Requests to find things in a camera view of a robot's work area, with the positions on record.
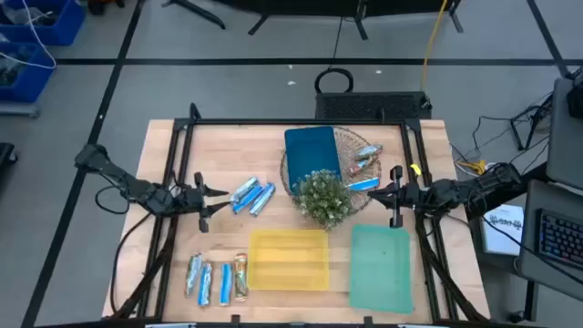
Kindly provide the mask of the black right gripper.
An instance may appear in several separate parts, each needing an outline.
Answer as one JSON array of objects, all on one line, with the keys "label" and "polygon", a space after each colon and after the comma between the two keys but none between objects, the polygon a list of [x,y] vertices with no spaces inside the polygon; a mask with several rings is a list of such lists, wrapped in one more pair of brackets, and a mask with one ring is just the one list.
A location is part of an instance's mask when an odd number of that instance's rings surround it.
[{"label": "black right gripper", "polygon": [[370,190],[367,192],[367,194],[371,199],[381,203],[386,209],[393,208],[394,214],[390,221],[390,227],[393,229],[398,229],[403,227],[403,216],[401,214],[401,202],[402,202],[401,178],[403,177],[403,167],[402,166],[393,167],[390,171],[390,174],[391,180],[394,184],[394,193],[393,184],[389,184],[384,188]]}]

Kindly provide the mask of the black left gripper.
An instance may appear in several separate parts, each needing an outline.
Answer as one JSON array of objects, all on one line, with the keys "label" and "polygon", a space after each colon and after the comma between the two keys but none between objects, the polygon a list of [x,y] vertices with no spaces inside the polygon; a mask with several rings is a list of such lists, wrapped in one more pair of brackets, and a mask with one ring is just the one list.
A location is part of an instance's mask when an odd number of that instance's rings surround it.
[{"label": "black left gripper", "polygon": [[194,186],[190,186],[195,190],[195,195],[198,201],[198,210],[194,213],[199,214],[199,230],[203,233],[209,231],[209,225],[206,218],[210,218],[214,213],[230,205],[229,201],[224,201],[212,205],[205,206],[204,197],[219,197],[228,195],[224,190],[215,190],[203,183],[203,177],[200,172],[194,174]]}]

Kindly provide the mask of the blue granola bar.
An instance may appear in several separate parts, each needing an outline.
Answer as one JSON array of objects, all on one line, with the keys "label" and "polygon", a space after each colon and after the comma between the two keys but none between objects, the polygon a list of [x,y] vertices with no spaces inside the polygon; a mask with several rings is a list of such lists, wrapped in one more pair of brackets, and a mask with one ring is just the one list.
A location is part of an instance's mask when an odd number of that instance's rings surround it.
[{"label": "blue granola bar", "polygon": [[263,187],[261,184],[254,186],[250,189],[240,200],[236,201],[232,205],[232,211],[234,214],[239,214],[248,205],[250,205],[254,200],[261,194]]},{"label": "blue granola bar", "polygon": [[378,177],[365,179],[361,181],[357,181],[351,183],[347,186],[347,188],[351,191],[367,191],[367,190],[375,190],[379,187],[380,180]]},{"label": "blue granola bar", "polygon": [[230,296],[232,289],[232,263],[224,262],[221,267],[221,280],[220,280],[220,306],[230,305]]},{"label": "blue granola bar", "polygon": [[205,261],[200,269],[198,306],[206,307],[210,304],[210,290],[212,285],[212,264]]},{"label": "blue granola bar", "polygon": [[274,194],[276,187],[273,183],[268,182],[266,186],[262,189],[258,197],[254,200],[251,205],[250,215],[252,217],[257,217],[263,208],[267,205],[272,195]]}]

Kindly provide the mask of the orange brown granola bar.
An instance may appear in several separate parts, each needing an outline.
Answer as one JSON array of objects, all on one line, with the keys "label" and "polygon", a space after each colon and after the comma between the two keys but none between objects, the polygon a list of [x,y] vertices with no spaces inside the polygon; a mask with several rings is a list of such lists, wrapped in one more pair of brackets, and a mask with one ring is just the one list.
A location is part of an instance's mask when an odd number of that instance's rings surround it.
[{"label": "orange brown granola bar", "polygon": [[248,256],[245,253],[238,253],[234,258],[234,280],[235,280],[235,300],[245,302],[249,294],[247,284],[247,264]]}]

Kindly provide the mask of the snack packets in bowl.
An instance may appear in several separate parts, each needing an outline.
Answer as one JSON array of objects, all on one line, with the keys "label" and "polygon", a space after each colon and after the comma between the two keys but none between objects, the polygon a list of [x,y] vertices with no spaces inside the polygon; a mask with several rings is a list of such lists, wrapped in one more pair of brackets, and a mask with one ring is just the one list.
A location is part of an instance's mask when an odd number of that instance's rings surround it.
[{"label": "snack packets in bowl", "polygon": [[350,177],[357,176],[358,174],[363,172],[365,169],[370,168],[377,161],[377,159],[378,159],[378,157],[376,155],[373,155],[373,156],[368,157],[366,159],[357,160],[351,167],[349,167],[347,169],[349,176]]}]

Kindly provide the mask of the small green artificial plant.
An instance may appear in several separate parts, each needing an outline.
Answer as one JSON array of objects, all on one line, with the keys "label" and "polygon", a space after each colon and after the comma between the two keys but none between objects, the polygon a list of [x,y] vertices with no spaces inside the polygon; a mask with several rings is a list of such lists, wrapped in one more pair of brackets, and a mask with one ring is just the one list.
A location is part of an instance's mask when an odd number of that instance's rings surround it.
[{"label": "small green artificial plant", "polygon": [[350,191],[336,171],[313,170],[291,186],[293,202],[303,216],[331,230],[354,213]]}]

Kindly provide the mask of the round wicker basket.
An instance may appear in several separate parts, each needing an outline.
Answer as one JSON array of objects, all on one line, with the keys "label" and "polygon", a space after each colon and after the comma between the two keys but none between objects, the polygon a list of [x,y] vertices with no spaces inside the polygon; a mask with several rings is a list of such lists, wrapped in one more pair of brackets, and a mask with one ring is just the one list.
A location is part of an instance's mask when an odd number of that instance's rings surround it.
[{"label": "round wicker basket", "polygon": [[[370,179],[374,177],[378,177],[380,179],[382,176],[382,168],[379,160],[377,160],[370,168],[365,169],[357,176],[355,177],[349,176],[347,169],[357,161],[354,159],[356,151],[370,145],[370,143],[365,138],[349,130],[348,128],[342,127],[332,128],[334,130],[334,136],[336,140],[336,147],[342,171],[343,184],[347,187],[351,183],[365,179]],[[285,150],[281,158],[280,176],[285,191],[293,199],[293,195],[290,190],[290,185],[288,181],[288,168]],[[354,215],[356,212],[365,208],[371,201],[371,198],[367,195],[368,190],[367,191],[349,190],[349,191],[351,194],[351,200],[354,207],[354,213],[352,215]]]}]

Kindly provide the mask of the green plastic bin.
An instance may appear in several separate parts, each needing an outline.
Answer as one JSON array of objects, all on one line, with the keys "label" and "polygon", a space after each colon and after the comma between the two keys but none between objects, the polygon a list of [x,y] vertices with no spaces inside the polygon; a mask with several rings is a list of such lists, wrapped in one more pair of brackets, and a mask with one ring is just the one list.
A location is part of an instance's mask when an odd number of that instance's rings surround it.
[{"label": "green plastic bin", "polygon": [[402,229],[355,225],[351,237],[350,305],[377,312],[410,314],[410,236]]}]

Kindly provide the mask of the blue plastic bin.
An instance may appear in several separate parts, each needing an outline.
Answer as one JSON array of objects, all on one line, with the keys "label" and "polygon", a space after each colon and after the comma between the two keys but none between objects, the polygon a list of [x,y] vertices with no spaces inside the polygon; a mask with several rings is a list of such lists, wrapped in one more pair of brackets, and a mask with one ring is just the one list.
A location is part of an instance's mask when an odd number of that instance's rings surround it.
[{"label": "blue plastic bin", "polygon": [[296,196],[299,184],[313,171],[322,169],[342,178],[334,130],[330,126],[293,128],[284,132],[288,181]]}]

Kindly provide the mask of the black perforated computer case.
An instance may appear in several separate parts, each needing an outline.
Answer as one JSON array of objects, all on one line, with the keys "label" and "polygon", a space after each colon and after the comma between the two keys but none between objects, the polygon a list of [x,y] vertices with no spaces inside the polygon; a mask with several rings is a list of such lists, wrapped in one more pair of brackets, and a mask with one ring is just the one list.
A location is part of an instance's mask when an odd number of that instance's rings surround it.
[{"label": "black perforated computer case", "polygon": [[424,92],[322,93],[316,96],[318,119],[430,119],[433,105]]}]

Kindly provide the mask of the yellow plastic bin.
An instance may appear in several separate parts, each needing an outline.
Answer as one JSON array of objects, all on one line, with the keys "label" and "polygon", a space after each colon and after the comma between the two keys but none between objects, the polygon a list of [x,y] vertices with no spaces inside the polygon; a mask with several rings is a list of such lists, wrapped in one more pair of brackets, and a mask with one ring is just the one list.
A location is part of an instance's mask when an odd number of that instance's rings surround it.
[{"label": "yellow plastic bin", "polygon": [[254,291],[324,292],[329,259],[326,231],[257,230],[250,235],[247,282]]}]

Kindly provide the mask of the white printed box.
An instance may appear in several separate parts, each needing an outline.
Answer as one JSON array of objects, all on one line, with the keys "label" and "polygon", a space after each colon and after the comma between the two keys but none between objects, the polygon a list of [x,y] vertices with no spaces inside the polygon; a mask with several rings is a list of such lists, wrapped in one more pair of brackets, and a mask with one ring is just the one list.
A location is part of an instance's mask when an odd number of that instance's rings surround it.
[{"label": "white printed box", "polygon": [[503,204],[488,211],[481,220],[482,242],[486,253],[518,256],[524,225],[524,210]]}]

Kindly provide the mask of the gray desk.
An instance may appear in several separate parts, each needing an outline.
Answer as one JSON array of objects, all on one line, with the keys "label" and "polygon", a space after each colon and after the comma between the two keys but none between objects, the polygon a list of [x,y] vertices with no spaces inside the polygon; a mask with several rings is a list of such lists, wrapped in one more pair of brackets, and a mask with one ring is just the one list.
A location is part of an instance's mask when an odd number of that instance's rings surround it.
[{"label": "gray desk", "polygon": [[[531,251],[537,249],[538,214],[548,210],[573,219],[583,224],[583,196],[558,186],[538,180],[531,180],[527,187],[525,220],[522,232],[522,244]],[[521,250],[517,260],[519,272],[530,281],[545,285],[583,302],[583,270],[569,267],[557,261],[548,261],[559,269],[581,280],[576,282],[540,260],[529,251]]]},{"label": "gray desk", "polygon": [[547,176],[583,190],[583,119],[569,114],[568,93],[572,89],[569,79],[558,78],[554,83]]}]

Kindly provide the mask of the black keyboard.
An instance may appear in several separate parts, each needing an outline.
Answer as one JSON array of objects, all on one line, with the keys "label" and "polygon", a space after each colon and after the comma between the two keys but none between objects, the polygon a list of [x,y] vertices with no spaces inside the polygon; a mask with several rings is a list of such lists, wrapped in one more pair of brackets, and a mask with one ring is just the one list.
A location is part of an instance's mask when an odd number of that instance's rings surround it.
[{"label": "black keyboard", "polygon": [[540,209],[537,223],[537,252],[583,271],[583,221]]}]

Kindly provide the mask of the black stand leg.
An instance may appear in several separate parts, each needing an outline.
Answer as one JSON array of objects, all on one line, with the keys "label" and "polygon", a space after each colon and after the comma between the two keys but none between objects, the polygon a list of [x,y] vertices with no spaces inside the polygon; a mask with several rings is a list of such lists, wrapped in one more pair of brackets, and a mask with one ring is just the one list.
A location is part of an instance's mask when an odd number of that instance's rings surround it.
[{"label": "black stand leg", "polygon": [[211,22],[212,24],[218,26],[220,29],[222,30],[226,29],[224,22],[220,18],[212,14],[210,11],[191,3],[190,0],[168,0],[161,6],[168,7],[170,5],[178,5],[184,9],[187,9],[191,13],[198,15],[199,17]]}]

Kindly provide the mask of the blue storage crate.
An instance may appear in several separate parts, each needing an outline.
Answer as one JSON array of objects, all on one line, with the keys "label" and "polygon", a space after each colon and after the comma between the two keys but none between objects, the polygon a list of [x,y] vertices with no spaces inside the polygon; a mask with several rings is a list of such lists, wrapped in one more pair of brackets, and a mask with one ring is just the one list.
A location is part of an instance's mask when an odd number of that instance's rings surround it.
[{"label": "blue storage crate", "polygon": [[40,41],[49,46],[70,46],[82,26],[86,11],[77,0],[0,0],[7,24],[0,23],[0,34],[12,42],[36,41],[28,21]]},{"label": "blue storage crate", "polygon": [[54,69],[41,46],[0,42],[0,100],[36,102]]}]

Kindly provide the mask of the black aluminium rig frame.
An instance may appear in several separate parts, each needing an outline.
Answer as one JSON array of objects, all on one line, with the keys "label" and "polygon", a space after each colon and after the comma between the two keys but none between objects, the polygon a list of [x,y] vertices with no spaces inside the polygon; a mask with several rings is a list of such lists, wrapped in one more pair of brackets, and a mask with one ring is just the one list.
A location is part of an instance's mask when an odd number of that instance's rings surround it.
[{"label": "black aluminium rig frame", "polygon": [[[137,169],[139,179],[161,182],[164,179],[175,119],[150,120],[148,129],[139,132],[144,137]],[[261,181],[274,181],[278,186],[266,209],[256,219],[249,214],[234,215],[231,210],[220,210],[210,219],[210,232],[199,232],[199,215],[178,219],[150,217],[132,232],[124,243],[118,258],[116,297],[123,303],[138,286],[156,253],[162,247],[169,225],[177,227],[172,258],[169,265],[160,268],[150,289],[144,292],[142,302],[130,313],[132,317],[152,317],[164,322],[226,323],[232,315],[239,315],[243,323],[359,323],[365,316],[373,323],[431,323],[438,316],[450,319],[448,304],[453,304],[452,293],[446,292],[440,278],[433,271],[435,297],[428,296],[424,262],[418,247],[412,210],[403,209],[404,226],[411,236],[411,280],[414,310],[412,314],[381,313],[354,309],[349,306],[350,237],[354,224],[388,224],[390,211],[373,201],[356,215],[330,232],[330,290],[327,292],[251,291],[245,302],[232,302],[222,307],[215,301],[220,290],[219,273],[213,269],[212,301],[200,308],[196,300],[186,299],[185,274],[192,253],[201,252],[208,261],[232,260],[236,253],[248,253],[250,233],[269,229],[316,229],[308,219],[292,206],[283,190],[279,166],[284,148],[283,133],[287,128],[315,125],[338,125],[360,134],[365,139],[384,144],[381,154],[382,184],[389,183],[388,169],[393,165],[409,165],[420,160],[415,150],[416,138],[424,140],[428,170],[433,179],[456,179],[452,152],[443,120],[422,120],[421,137],[413,137],[408,130],[409,150],[404,150],[401,127],[388,121],[378,123],[364,120],[316,120],[315,118],[201,118],[194,126],[190,145],[187,182],[201,171],[205,183],[217,190],[233,191],[250,176]],[[404,170],[404,180],[408,173]],[[479,271],[476,251],[469,228],[449,217],[441,220],[442,247],[448,260],[448,270],[466,299],[478,312],[490,317],[484,284]]]}]

